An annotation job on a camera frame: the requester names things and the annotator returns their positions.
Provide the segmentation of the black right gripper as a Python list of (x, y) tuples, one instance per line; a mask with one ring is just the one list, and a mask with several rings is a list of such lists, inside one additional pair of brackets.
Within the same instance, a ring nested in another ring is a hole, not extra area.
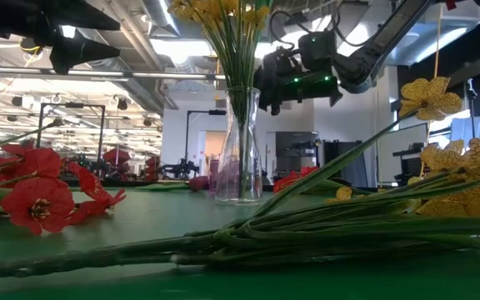
[(302, 72), (287, 77), (281, 85), (279, 96), (278, 76), (291, 75), (298, 70), (295, 55), (297, 49), (278, 47), (262, 60), (262, 72), (254, 74), (254, 87), (259, 90), (259, 108), (278, 115), (283, 101), (329, 98), (330, 106), (334, 106), (343, 94), (338, 89), (339, 81), (327, 72)]

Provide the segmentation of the red flower bunch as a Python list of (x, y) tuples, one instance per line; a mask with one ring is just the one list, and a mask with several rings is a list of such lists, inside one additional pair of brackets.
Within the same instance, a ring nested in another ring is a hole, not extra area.
[(59, 178), (63, 160), (50, 147), (18, 145), (26, 132), (0, 141), (0, 216), (39, 235), (59, 233), (114, 208), (126, 198), (124, 190), (112, 195), (99, 177), (76, 162), (69, 171), (77, 177), (80, 191), (89, 197), (75, 203), (71, 188)]
[[(299, 179), (302, 179), (314, 173), (318, 170), (318, 167), (302, 167), (300, 172), (291, 171), (290, 174), (281, 179), (275, 180), (273, 185), (273, 192), (279, 193), (288, 186), (293, 185)], [(304, 194), (316, 194), (323, 196), (335, 196), (339, 188), (350, 188), (353, 195), (367, 195), (370, 193), (375, 193), (376, 189), (366, 189), (365, 187), (353, 187), (349, 182), (344, 181), (341, 178), (328, 178), (325, 179), (313, 187), (310, 187), (308, 190), (304, 191)]]

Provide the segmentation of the small yellow flower bunch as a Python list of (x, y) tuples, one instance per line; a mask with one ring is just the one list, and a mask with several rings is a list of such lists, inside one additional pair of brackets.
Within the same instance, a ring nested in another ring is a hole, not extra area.
[(368, 194), (368, 191), (363, 191), (355, 187), (340, 187), (335, 194), (335, 197), (328, 198), (327, 204), (342, 203), (352, 200), (353, 198), (362, 198)]

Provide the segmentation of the yellow veined flower bunch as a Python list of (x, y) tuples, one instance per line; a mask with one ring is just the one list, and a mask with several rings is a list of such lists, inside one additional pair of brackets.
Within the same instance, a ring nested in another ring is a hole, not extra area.
[(181, 237), (26, 260), (0, 260), (0, 278), (132, 264), (269, 266), (480, 249), (480, 138), (426, 147), (432, 174), (404, 187), (280, 212), (290, 198), (341, 170), (360, 144), (277, 193), (251, 217)]

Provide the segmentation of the clear glass vase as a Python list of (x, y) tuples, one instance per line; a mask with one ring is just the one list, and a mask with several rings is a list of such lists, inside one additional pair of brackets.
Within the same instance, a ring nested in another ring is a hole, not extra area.
[(262, 161), (256, 137), (260, 92), (252, 87), (226, 91), (227, 134), (217, 170), (215, 199), (233, 205), (262, 201)]

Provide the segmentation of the purple ribbed glass vase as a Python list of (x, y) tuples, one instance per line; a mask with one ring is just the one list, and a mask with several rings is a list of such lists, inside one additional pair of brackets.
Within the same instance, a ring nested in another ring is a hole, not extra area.
[(209, 163), (208, 170), (208, 183), (209, 183), (209, 192), (214, 194), (217, 189), (218, 179), (220, 176), (220, 162), (218, 159), (213, 159)]

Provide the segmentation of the long ceiling light strip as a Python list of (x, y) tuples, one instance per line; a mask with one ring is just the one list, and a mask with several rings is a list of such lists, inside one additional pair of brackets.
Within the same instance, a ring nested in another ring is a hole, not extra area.
[(12, 77), (23, 75), (30, 78), (152, 78), (152, 79), (176, 79), (176, 80), (208, 80), (224, 81), (225, 76), (213, 73), (178, 73), (178, 72), (134, 72), (134, 71), (98, 71), (70, 69), (66, 74), (58, 74), (48, 68), (33, 67), (0, 67), (0, 75)]

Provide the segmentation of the black cabinet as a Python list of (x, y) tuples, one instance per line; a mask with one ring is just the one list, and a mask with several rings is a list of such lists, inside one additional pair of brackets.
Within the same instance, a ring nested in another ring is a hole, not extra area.
[(275, 178), (291, 172), (300, 173), (306, 167), (318, 167), (317, 132), (276, 132)]

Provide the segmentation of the white board panel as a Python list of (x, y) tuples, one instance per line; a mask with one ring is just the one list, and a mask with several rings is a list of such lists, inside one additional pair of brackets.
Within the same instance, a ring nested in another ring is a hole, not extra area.
[(416, 157), (421, 150), (415, 144), (425, 144), (428, 125), (421, 123), (384, 134), (377, 141), (377, 181), (385, 186), (395, 183), (403, 172), (402, 160)]

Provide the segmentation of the black light stand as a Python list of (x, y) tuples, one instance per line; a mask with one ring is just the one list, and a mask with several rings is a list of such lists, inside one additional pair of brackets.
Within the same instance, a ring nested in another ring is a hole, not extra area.
[(469, 78), (464, 83), (464, 92), (465, 92), (465, 99), (466, 99), (467, 106), (469, 109), (469, 114), (470, 114), (472, 138), (475, 138), (476, 133), (475, 133), (475, 120), (474, 120), (474, 100), (477, 98), (477, 93), (473, 87), (472, 78)]

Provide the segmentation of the pale blue softbox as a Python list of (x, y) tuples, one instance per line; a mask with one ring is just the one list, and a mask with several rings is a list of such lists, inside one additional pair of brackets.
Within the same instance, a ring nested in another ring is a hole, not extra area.
[(467, 147), (472, 138), (480, 138), (480, 117), (454, 118), (451, 123), (450, 140), (462, 139)]

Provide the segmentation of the black gantry frame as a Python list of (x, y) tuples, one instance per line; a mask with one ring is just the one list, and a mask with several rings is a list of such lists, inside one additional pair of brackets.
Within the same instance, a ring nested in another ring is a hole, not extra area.
[(185, 132), (185, 149), (184, 149), (184, 160), (188, 162), (189, 157), (189, 134), (190, 134), (190, 117), (194, 113), (202, 113), (212, 116), (224, 116), (227, 114), (225, 110), (220, 109), (212, 109), (212, 110), (187, 110), (187, 117), (186, 117), (186, 132)]
[(104, 128), (105, 128), (105, 120), (106, 120), (106, 106), (105, 105), (100, 105), (100, 104), (84, 104), (84, 103), (79, 103), (79, 102), (66, 102), (66, 103), (46, 103), (46, 102), (41, 102), (40, 103), (40, 110), (39, 110), (39, 117), (38, 117), (38, 132), (37, 132), (37, 148), (40, 147), (40, 142), (41, 142), (41, 136), (42, 132), (40, 131), (41, 128), (43, 128), (43, 120), (44, 120), (44, 109), (46, 106), (49, 106), (50, 108), (57, 108), (57, 107), (65, 107), (65, 108), (76, 108), (76, 109), (84, 109), (84, 108), (100, 108), (101, 109), (101, 122), (100, 122), (100, 127), (99, 127), (99, 139), (98, 139), (98, 150), (97, 150), (97, 164), (100, 164), (102, 160), (102, 155), (103, 155), (103, 134), (104, 134)]

